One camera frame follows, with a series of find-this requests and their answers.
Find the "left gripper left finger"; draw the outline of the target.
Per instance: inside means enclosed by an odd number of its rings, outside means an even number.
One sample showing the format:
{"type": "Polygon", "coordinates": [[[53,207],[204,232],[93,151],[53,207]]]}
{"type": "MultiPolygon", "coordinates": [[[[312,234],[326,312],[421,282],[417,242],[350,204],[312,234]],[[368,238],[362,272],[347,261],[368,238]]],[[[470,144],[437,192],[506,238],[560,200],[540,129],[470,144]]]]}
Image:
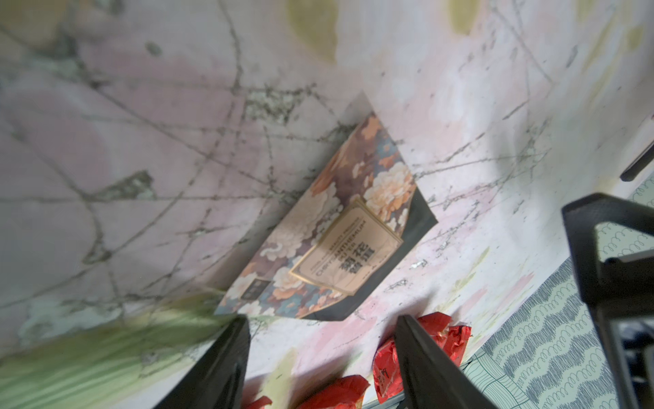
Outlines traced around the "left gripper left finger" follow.
{"type": "Polygon", "coordinates": [[[240,408],[249,352],[249,321],[238,315],[155,408],[240,408]]]}

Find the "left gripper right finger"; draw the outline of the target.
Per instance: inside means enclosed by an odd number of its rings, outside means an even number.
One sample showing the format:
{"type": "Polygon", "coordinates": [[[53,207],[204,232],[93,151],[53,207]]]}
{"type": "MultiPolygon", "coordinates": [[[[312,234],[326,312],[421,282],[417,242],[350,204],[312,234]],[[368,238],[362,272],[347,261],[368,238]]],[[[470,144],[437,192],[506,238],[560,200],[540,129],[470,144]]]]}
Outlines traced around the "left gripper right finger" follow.
{"type": "Polygon", "coordinates": [[[405,396],[400,408],[496,406],[468,380],[416,318],[401,315],[394,338],[405,396]]]}

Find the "red tea bag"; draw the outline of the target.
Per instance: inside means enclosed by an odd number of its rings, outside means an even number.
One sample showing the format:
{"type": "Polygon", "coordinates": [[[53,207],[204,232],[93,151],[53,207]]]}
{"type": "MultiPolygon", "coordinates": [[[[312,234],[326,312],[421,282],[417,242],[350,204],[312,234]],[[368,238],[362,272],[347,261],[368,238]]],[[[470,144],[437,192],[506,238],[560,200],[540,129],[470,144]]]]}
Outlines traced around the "red tea bag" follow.
{"type": "Polygon", "coordinates": [[[402,315],[394,333],[378,347],[372,363],[379,403],[404,394],[409,408],[485,408],[490,403],[460,366],[472,328],[452,325],[433,313],[402,315]]]}
{"type": "Polygon", "coordinates": [[[306,399],[297,409],[358,409],[370,383],[360,375],[338,378],[306,399]]]}
{"type": "Polygon", "coordinates": [[[259,399],[251,402],[245,409],[266,409],[272,405],[272,400],[267,396],[262,396],[259,399]]]}

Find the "black tea bag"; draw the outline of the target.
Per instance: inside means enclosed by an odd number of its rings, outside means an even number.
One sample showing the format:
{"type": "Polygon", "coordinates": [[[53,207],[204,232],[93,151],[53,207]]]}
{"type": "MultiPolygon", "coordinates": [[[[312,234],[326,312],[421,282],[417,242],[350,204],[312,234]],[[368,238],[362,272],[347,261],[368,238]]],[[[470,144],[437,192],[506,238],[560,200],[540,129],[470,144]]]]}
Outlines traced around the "black tea bag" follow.
{"type": "Polygon", "coordinates": [[[436,223],[371,114],[272,230],[216,313],[345,320],[436,223]]]}

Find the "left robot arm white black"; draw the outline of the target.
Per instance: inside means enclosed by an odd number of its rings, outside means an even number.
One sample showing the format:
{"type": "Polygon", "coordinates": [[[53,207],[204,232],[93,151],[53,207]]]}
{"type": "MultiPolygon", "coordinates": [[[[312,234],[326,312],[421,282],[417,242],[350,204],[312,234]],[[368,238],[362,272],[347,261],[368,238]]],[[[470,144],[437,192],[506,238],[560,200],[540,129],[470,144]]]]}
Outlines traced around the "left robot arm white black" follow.
{"type": "MultiPolygon", "coordinates": [[[[601,260],[595,228],[616,223],[652,234],[653,210],[591,194],[562,210],[574,275],[613,374],[621,408],[653,405],[653,254],[601,260]]],[[[402,315],[394,340],[403,408],[489,408],[486,398],[427,334],[402,315]]],[[[162,408],[238,408],[250,351],[249,322],[232,318],[216,342],[159,403],[162,408]]]]}

